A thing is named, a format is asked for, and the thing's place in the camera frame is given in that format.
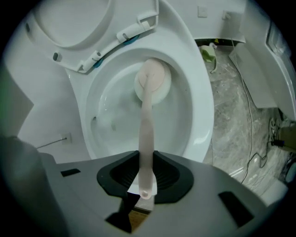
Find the brush handle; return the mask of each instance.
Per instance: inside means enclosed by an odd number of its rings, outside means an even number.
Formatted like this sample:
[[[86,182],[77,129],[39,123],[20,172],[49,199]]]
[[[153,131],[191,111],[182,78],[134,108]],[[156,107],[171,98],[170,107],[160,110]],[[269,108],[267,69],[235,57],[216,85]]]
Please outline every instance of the brush handle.
[[[152,117],[152,80],[154,75],[148,75],[145,81],[141,110],[139,193],[143,199],[151,197],[153,186],[154,128]]]

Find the green object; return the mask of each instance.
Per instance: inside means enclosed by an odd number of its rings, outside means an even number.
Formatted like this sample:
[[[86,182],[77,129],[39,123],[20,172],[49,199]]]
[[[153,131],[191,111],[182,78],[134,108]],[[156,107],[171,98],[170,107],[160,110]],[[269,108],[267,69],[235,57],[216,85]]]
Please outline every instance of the green object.
[[[200,52],[203,56],[203,60],[206,62],[214,62],[216,59],[215,50],[211,46],[203,45],[200,46]]]

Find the marble floor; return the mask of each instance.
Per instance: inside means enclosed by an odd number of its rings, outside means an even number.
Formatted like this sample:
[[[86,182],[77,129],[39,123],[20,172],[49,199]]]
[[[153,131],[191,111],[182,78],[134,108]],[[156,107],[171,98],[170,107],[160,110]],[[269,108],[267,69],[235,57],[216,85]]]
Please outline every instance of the marble floor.
[[[210,74],[213,63],[206,63],[215,104],[212,141],[204,163],[218,167],[242,182],[251,150],[251,117],[246,93],[240,75],[228,55],[232,47],[216,49],[218,68]],[[253,117],[252,154],[265,154],[270,118],[280,121],[277,109],[257,109],[249,95]],[[255,156],[249,164],[243,184],[258,196],[279,177],[288,153],[277,147],[268,147],[268,159],[260,168],[260,158]]]

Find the toilet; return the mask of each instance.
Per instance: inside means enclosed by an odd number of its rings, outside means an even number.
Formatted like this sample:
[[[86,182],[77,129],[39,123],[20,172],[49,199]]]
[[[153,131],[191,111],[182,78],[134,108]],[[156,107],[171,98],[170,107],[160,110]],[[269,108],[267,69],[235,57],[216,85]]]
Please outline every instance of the toilet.
[[[157,58],[169,66],[172,85],[152,109],[155,150],[203,161],[214,123],[210,80],[188,28],[165,0],[48,0],[24,27],[44,56],[65,68],[91,159],[138,150],[142,102],[134,79]],[[137,178],[129,192],[138,194]]]

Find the toilet lid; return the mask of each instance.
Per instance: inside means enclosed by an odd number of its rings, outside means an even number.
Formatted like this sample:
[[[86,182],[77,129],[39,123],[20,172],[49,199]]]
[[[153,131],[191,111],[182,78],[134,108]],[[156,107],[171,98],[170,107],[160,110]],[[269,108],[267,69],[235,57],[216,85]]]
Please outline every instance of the toilet lid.
[[[57,64],[86,73],[112,49],[158,24],[158,0],[45,0],[24,25]]]

